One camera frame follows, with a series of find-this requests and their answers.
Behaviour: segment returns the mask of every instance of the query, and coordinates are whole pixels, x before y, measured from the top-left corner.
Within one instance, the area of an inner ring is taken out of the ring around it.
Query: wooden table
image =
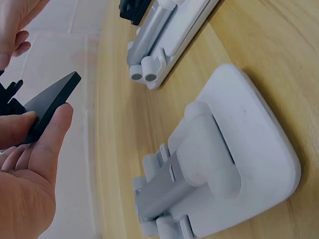
[[[232,62],[251,77],[302,164],[296,193],[212,239],[319,238],[319,1],[221,0],[163,87],[133,83],[127,44],[136,27],[110,0],[100,42],[96,163],[104,238],[142,238],[132,179],[182,119],[215,68]]]

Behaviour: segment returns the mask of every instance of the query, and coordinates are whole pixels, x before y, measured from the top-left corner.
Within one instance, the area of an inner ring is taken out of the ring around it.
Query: hand
[[[72,114],[62,105],[37,143],[0,155],[0,238],[35,239],[51,225],[58,155]],[[22,142],[35,119],[34,113],[0,117],[0,148]]]
[[[0,70],[12,56],[28,51],[30,42],[25,28],[47,5],[49,0],[0,0]]]

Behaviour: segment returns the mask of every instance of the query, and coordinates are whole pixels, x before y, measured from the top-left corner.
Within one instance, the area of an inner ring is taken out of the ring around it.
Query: white phone stand
[[[182,121],[134,179],[145,236],[202,238],[296,190],[300,162],[272,111],[234,65],[216,69]]]
[[[157,0],[128,45],[130,78],[157,89],[219,0]]]

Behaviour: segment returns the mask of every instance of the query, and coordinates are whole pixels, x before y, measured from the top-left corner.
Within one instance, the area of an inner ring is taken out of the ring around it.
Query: white floor
[[[1,77],[5,86],[24,80],[17,94],[26,103],[42,90],[77,71],[82,81],[68,102],[73,122],[63,144],[56,184],[54,222],[41,239],[100,237],[94,163],[94,84],[98,37],[83,34],[32,33],[33,47],[14,58]]]
[[[16,98],[26,103],[73,71],[82,77],[68,100],[74,116],[59,156],[56,216],[40,239],[102,238],[94,162],[94,95],[106,2],[51,0],[27,29],[32,48],[13,58],[0,79],[4,86],[23,79]]]

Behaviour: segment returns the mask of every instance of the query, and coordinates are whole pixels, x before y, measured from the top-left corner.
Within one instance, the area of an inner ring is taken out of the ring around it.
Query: black phone holder
[[[139,25],[151,0],[121,0],[120,17],[130,20],[133,25]]]
[[[23,80],[12,82],[7,89],[0,84],[0,116],[22,115],[34,111],[38,118],[22,144],[37,142],[48,126],[56,109],[66,103],[71,93],[81,81],[77,72],[59,80],[24,106],[13,96],[23,85]]]

